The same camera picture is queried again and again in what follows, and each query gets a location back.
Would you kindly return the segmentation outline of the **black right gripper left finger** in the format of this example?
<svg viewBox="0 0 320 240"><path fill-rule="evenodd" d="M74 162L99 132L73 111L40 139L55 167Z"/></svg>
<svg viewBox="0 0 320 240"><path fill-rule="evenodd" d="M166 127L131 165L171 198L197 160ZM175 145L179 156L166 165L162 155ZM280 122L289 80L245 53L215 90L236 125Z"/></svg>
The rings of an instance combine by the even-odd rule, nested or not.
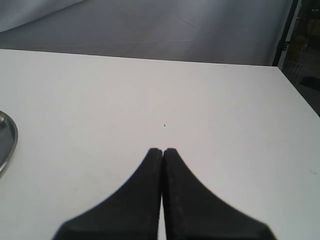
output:
<svg viewBox="0 0 320 240"><path fill-rule="evenodd" d="M156 240L163 152L148 150L132 176L110 197L64 222L55 240Z"/></svg>

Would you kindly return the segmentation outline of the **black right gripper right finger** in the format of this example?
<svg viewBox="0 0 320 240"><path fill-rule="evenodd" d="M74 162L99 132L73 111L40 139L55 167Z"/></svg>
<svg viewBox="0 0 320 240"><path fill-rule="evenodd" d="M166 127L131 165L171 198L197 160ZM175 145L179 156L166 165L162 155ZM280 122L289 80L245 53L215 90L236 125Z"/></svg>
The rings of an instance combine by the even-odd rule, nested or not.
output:
<svg viewBox="0 0 320 240"><path fill-rule="evenodd" d="M163 154L162 205L168 240L276 239L265 223L207 189L174 148Z"/></svg>

